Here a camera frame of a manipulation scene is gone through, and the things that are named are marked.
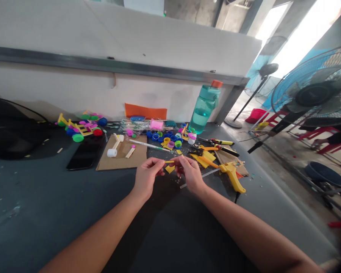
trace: fan base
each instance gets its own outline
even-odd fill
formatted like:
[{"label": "fan base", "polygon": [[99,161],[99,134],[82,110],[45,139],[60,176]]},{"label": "fan base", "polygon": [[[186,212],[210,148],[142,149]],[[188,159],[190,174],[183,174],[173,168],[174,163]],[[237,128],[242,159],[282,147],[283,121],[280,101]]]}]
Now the fan base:
[{"label": "fan base", "polygon": [[225,118],[224,122],[231,127],[242,128],[241,122],[238,120],[233,121],[233,118],[231,118],[231,117]]}]

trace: table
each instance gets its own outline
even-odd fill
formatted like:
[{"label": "table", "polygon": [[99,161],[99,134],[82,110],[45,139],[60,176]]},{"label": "table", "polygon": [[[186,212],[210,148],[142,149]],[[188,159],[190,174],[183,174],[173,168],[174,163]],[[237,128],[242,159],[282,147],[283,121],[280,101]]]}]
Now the table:
[{"label": "table", "polygon": [[[0,160],[0,272],[37,272],[134,185],[136,169],[95,171],[94,166],[67,171],[78,143],[62,129],[51,134],[29,158]],[[211,123],[202,137],[232,140],[222,127]],[[252,155],[239,144],[234,148],[246,161],[248,172],[255,174],[254,179],[240,180],[247,193],[240,196],[238,204],[288,237],[318,264],[336,257],[336,249]],[[148,155],[167,154],[148,149]],[[221,179],[218,173],[212,174],[205,182],[234,200],[235,192],[225,174]],[[156,179],[151,198],[104,271],[257,271],[203,204],[179,185],[174,173]]]}]

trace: orange bottle cap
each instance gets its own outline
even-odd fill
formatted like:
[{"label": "orange bottle cap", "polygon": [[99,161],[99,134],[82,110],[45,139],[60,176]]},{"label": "orange bottle cap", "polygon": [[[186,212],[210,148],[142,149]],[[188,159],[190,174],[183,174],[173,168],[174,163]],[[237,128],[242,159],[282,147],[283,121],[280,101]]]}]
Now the orange bottle cap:
[{"label": "orange bottle cap", "polygon": [[223,85],[223,82],[221,81],[217,81],[217,80],[214,80],[211,84],[212,87],[215,87],[215,88],[221,88]]}]

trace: orange foam sheet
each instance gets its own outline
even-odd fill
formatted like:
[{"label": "orange foam sheet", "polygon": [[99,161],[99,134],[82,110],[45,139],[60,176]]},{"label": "orange foam sheet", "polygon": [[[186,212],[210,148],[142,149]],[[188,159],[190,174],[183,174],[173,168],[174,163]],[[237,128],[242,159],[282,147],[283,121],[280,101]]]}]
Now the orange foam sheet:
[{"label": "orange foam sheet", "polygon": [[145,119],[167,119],[167,109],[165,108],[147,108],[127,103],[125,103],[125,114],[127,118],[144,116]]}]

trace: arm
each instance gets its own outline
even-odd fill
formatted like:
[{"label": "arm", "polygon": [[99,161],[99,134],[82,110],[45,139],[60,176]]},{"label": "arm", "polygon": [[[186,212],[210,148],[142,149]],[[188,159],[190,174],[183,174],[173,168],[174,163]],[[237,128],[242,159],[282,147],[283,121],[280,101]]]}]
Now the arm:
[{"label": "arm", "polygon": [[178,176],[186,176],[188,189],[204,203],[261,272],[322,272],[278,231],[209,188],[196,161],[183,156],[172,160]]},{"label": "arm", "polygon": [[40,272],[101,272],[135,215],[152,195],[155,177],[164,175],[163,167],[164,160],[147,159],[136,170],[135,185],[130,194]]}]

